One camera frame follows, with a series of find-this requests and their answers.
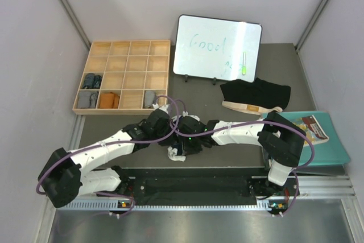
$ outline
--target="metal floor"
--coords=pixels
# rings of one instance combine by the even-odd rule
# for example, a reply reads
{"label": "metal floor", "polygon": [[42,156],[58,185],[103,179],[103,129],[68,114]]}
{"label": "metal floor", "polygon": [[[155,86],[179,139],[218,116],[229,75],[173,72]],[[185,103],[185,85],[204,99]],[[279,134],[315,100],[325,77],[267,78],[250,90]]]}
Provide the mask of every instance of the metal floor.
{"label": "metal floor", "polygon": [[284,218],[267,212],[141,212],[125,218],[91,211],[57,211],[49,243],[100,242],[354,242],[341,200],[298,200]]}

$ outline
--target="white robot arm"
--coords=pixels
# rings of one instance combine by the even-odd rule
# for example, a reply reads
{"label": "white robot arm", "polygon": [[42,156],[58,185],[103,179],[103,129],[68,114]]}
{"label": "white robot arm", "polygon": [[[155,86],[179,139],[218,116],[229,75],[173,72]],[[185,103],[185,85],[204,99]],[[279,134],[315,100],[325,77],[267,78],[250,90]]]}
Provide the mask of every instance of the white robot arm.
{"label": "white robot arm", "polygon": [[[120,167],[93,170],[119,156],[146,148],[151,142],[178,147],[178,155],[198,153],[202,150],[202,146],[212,147],[231,143],[262,146],[273,158],[266,184],[266,187],[273,189],[284,186],[289,173],[298,165],[304,141],[289,130],[265,124],[241,126],[237,122],[216,120],[204,125],[196,116],[181,116],[178,131],[172,133],[167,109],[168,106],[156,109],[140,123],[127,125],[111,137],[88,147],[69,152],[58,149],[53,152],[38,181],[54,206],[63,207],[77,196],[88,193],[116,190],[119,193],[123,192],[129,178]],[[277,113],[270,113],[266,120],[289,125],[304,134]],[[170,137],[153,141],[167,134]],[[58,162],[62,163],[45,176],[47,170]]]}

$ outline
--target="green marker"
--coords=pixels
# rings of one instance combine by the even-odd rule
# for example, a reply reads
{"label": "green marker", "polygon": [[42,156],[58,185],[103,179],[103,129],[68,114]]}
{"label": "green marker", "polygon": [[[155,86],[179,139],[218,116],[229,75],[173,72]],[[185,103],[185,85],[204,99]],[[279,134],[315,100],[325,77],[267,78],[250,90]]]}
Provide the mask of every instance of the green marker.
{"label": "green marker", "polygon": [[241,72],[243,75],[246,74],[246,51],[243,52],[243,69],[242,69],[242,72]]}

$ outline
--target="whiteboard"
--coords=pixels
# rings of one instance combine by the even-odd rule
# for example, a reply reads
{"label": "whiteboard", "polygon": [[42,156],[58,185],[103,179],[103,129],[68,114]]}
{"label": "whiteboard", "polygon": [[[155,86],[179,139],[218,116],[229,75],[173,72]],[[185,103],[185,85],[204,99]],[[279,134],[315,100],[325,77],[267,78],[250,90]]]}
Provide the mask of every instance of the whiteboard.
{"label": "whiteboard", "polygon": [[259,24],[181,15],[173,71],[253,82],[261,37]]}

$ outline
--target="gray floor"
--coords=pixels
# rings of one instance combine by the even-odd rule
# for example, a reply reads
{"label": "gray floor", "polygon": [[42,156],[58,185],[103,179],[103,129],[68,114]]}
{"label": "gray floor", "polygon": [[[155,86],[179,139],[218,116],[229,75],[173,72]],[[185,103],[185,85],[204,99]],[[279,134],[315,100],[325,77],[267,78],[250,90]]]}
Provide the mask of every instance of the gray floor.
{"label": "gray floor", "polygon": [[117,220],[95,212],[56,213],[49,243],[354,242],[340,200],[298,200],[284,218],[267,212],[142,212]]}
{"label": "gray floor", "polygon": [[[300,60],[293,44],[262,44],[260,46],[257,77],[276,84],[291,86],[291,100],[285,111],[314,110]],[[188,112],[208,120],[252,121],[259,118],[221,106],[223,96],[218,82],[212,85],[209,79],[191,78],[187,83],[183,76],[169,74],[169,95],[182,99]],[[145,116],[87,116],[81,136],[80,147],[102,140],[130,123],[137,123]],[[167,157],[167,149],[151,145],[148,149],[112,160],[107,166],[120,165],[129,168],[161,167],[260,167],[262,152],[257,146],[226,145],[204,149],[190,155],[185,162],[173,162]]]}

